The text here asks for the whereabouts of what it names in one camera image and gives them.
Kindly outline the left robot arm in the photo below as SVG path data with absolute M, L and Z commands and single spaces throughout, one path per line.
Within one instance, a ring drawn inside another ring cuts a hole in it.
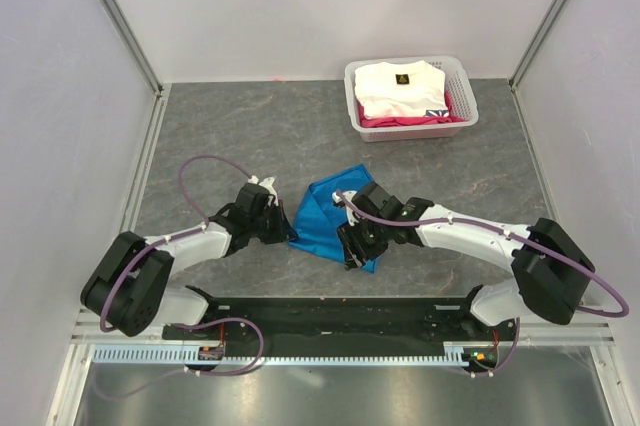
M 151 325 L 184 323 L 196 338 L 208 339 L 218 331 L 218 313 L 194 287 L 170 288 L 170 277 L 229 257 L 253 239 L 271 245 L 296 238 L 275 179 L 252 177 L 234 202 L 202 224 L 160 236 L 119 234 L 82 289 L 80 302 L 99 316 L 105 332 L 134 337 Z

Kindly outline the blue cloth napkin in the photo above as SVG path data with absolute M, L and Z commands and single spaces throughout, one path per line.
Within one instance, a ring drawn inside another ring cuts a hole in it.
M 363 164 L 347 168 L 311 183 L 296 211 L 293 229 L 297 238 L 289 245 L 344 266 L 344 249 L 337 228 L 347 221 L 344 209 L 334 205 L 332 194 L 357 191 L 373 177 Z

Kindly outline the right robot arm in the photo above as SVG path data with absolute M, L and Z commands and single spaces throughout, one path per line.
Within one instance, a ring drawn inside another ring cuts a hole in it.
M 454 251 L 509 273 L 507 280 L 467 295 L 457 323 L 469 339 L 521 316 L 569 324 L 595 271 L 568 234 L 546 218 L 532 226 L 482 220 L 423 198 L 401 202 L 376 182 L 336 191 L 332 200 L 346 212 L 337 234 L 348 268 L 364 266 L 396 243 Z

